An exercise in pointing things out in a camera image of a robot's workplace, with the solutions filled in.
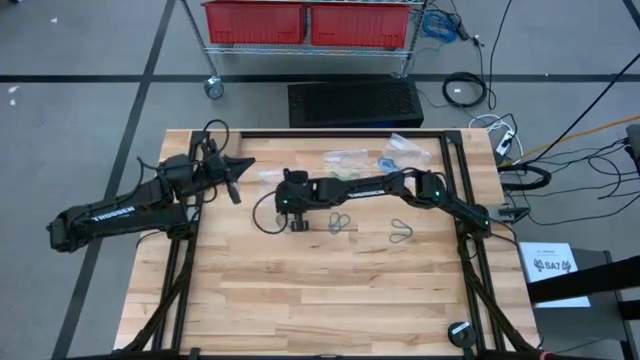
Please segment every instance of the butcher block tabletop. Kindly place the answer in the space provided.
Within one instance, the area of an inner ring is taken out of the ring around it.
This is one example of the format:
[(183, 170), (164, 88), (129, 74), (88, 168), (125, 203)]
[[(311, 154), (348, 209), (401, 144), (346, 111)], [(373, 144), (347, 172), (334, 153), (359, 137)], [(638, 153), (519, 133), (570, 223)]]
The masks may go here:
[[(231, 130), (225, 152), (255, 157), (256, 163), (238, 182), (241, 204), (233, 205), (226, 188), (219, 186), (217, 199), (203, 207), (181, 352), (199, 347), (202, 354), (237, 355), (462, 354), (447, 338), (450, 324), (470, 320), (452, 216), (380, 196), (307, 213), (309, 232), (268, 235), (253, 224), (254, 205), (275, 190), (283, 168), (306, 170), (310, 177), (328, 176), (325, 153), (366, 149), (368, 157), (359, 175), (379, 175), (376, 160), (388, 138), (241, 138), (240, 131), (254, 130)], [(502, 204), (486, 130), (459, 131), (476, 202)], [(191, 134), (167, 131), (160, 160), (187, 153)], [(214, 137), (221, 141), (223, 134)], [(411, 141), (432, 155), (428, 169), (444, 172), (437, 139)], [(450, 151), (457, 169), (452, 146)], [(458, 193), (464, 194), (458, 175)], [(351, 218), (337, 234), (328, 231), (333, 212)], [(258, 207), (256, 218), (263, 228), (278, 228), (273, 197)], [(390, 242), (392, 233), (406, 231), (394, 228), (393, 219), (409, 225), (413, 236)], [(492, 230), (512, 237), (500, 225)], [(486, 239), (485, 246), (498, 305), (525, 339), (537, 345), (516, 248), (495, 237)], [(157, 307), (169, 247), (164, 233), (140, 243), (115, 348), (129, 343)], [(469, 247), (473, 254), (472, 242)], [(183, 244), (179, 259), (185, 249)], [(478, 302), (491, 349), (489, 316)], [(167, 317), (163, 348), (170, 347), (175, 307)]]

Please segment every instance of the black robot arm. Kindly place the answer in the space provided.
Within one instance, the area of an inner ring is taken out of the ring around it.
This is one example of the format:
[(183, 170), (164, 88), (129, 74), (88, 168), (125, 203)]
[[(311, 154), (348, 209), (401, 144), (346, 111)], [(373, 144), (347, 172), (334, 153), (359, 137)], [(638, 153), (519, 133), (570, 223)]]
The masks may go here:
[[(310, 210), (330, 209), (347, 200), (393, 195), (408, 205), (440, 208), (459, 219), (464, 231), (481, 237), (491, 233), (487, 210), (481, 205), (469, 205), (447, 191), (441, 174), (417, 169), (405, 169), (387, 175), (343, 181), (336, 178), (309, 179), (306, 171), (284, 170), (284, 181), (276, 187), (276, 211), (293, 214), (292, 231), (309, 230), (303, 214)], [(405, 186), (405, 179), (415, 179), (415, 194)]]
[(172, 156), (153, 168), (154, 179), (130, 193), (61, 212), (47, 226), (51, 248), (74, 252), (93, 239), (150, 229), (165, 231), (171, 239), (185, 239), (193, 232), (192, 209), (182, 200), (223, 183), (233, 203), (240, 203), (235, 183), (255, 159), (221, 156), (208, 136), (200, 147), (200, 161), (192, 162), (185, 154)]

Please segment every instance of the red plastic bin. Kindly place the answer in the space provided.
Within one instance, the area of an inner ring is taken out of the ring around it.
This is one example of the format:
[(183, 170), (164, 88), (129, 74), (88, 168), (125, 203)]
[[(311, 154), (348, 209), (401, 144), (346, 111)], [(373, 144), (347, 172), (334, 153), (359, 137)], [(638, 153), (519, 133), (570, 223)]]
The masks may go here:
[(409, 6), (314, 4), (310, 8), (313, 45), (404, 47)]
[(300, 44), (304, 40), (303, 4), (213, 1), (202, 6), (214, 44)]

